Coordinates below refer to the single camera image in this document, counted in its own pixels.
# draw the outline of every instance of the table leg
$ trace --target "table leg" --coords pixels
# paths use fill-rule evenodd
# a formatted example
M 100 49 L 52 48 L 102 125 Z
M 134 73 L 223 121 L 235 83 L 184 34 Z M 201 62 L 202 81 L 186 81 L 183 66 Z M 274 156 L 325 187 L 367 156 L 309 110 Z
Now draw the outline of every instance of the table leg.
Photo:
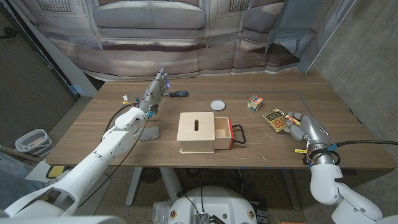
M 182 191 L 178 177 L 173 168 L 159 168 L 162 173 L 164 184 L 166 185 L 167 193 L 169 193 L 170 200 L 174 203 L 178 197 L 177 193 Z
M 299 201 L 299 195 L 297 194 L 296 185 L 294 184 L 292 171 L 288 169 L 282 169 L 280 171 L 282 173 L 282 177 L 284 178 L 287 193 L 290 197 L 290 202 L 292 202 L 292 208 L 294 210 L 300 210 L 301 205 Z
M 139 178 L 141 176 L 142 167 L 135 167 L 132 172 L 129 192 L 127 193 L 126 205 L 131 206 L 134 201 L 134 196 L 138 189 Z

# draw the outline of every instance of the couch image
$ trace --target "couch image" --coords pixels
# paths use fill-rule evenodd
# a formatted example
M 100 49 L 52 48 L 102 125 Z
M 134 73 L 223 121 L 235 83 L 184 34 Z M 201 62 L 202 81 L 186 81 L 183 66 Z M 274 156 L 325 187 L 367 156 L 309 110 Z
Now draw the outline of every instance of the couch image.
M 87 0 L 91 25 L 102 50 L 104 41 L 195 45 L 210 40 L 210 0 Z

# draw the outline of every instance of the small container lid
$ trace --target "small container lid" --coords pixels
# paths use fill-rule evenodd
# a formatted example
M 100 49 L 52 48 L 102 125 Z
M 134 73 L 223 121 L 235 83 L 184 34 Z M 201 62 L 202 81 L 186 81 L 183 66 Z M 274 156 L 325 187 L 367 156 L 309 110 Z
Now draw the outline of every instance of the small container lid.
M 222 111 L 222 110 L 225 109 L 225 103 L 224 103 L 223 100 L 213 100 L 213 101 L 210 103 L 210 108 L 211 108 L 213 111 Z

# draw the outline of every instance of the wooden box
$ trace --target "wooden box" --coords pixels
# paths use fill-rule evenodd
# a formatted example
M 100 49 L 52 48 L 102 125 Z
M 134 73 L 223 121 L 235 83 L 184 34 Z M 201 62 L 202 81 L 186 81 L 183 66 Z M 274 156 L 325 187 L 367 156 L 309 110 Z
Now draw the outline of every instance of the wooden box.
M 232 124 L 230 117 L 214 117 L 214 129 L 216 139 L 214 140 L 214 149 L 231 149 L 234 142 Z
M 214 117 L 213 112 L 180 114 L 177 141 L 181 153 L 214 153 L 215 149 L 231 149 L 231 118 Z

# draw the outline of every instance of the black strap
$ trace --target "black strap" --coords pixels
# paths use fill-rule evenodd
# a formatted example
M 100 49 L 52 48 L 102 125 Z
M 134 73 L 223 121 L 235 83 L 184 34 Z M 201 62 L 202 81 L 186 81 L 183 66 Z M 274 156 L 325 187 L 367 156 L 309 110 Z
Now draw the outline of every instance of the black strap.
M 241 144 L 246 143 L 246 138 L 244 137 L 244 132 L 243 132 L 242 126 L 241 126 L 240 124 L 235 124 L 235 125 L 232 125 L 232 128 L 234 128 L 234 127 L 240 127 L 240 128 L 241 128 L 241 131 L 242 131 L 242 136 L 243 136 L 243 142 L 242 142 L 242 141 L 235 140 L 235 139 L 234 139 L 234 142 L 241 143 Z
M 338 164 L 340 164 L 340 162 L 341 162 L 341 157 L 340 157 L 340 155 L 339 155 L 337 152 L 335 152 L 335 151 L 328 151 L 327 149 L 317 149 L 317 150 L 315 150 L 315 151 L 312 151 L 312 152 L 309 154 L 309 156 L 312 157 L 313 155 L 316 155 L 316 154 L 319 154 L 319 153 L 320 153 L 320 155 L 317 156 L 317 158 L 315 158 L 314 161 L 316 161 L 319 157 L 321 157 L 321 156 L 323 156 L 323 155 L 325 155 L 325 154 L 327 154 L 327 153 L 332 153 L 333 155 L 335 155 L 335 156 L 337 157 L 337 161 L 335 162 L 335 165 L 338 165 Z

